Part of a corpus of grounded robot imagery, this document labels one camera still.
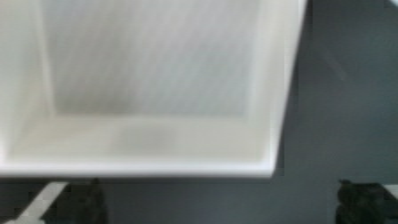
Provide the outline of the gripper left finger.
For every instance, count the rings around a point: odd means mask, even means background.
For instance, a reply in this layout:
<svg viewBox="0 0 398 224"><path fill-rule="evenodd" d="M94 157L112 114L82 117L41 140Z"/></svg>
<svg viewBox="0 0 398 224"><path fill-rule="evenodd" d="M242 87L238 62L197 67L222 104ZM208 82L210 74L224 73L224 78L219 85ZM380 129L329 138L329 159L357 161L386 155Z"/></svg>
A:
<svg viewBox="0 0 398 224"><path fill-rule="evenodd" d="M41 219L44 224L108 224L105 192L98 179L66 186Z"/></svg>

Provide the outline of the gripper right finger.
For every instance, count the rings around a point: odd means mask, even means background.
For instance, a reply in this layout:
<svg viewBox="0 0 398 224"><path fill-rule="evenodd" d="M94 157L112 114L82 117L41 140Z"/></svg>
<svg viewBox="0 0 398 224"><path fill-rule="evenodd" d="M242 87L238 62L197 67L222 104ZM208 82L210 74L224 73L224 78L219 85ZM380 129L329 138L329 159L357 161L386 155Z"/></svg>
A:
<svg viewBox="0 0 398 224"><path fill-rule="evenodd" d="M334 224L398 224L398 198L380 183L339 181Z"/></svg>

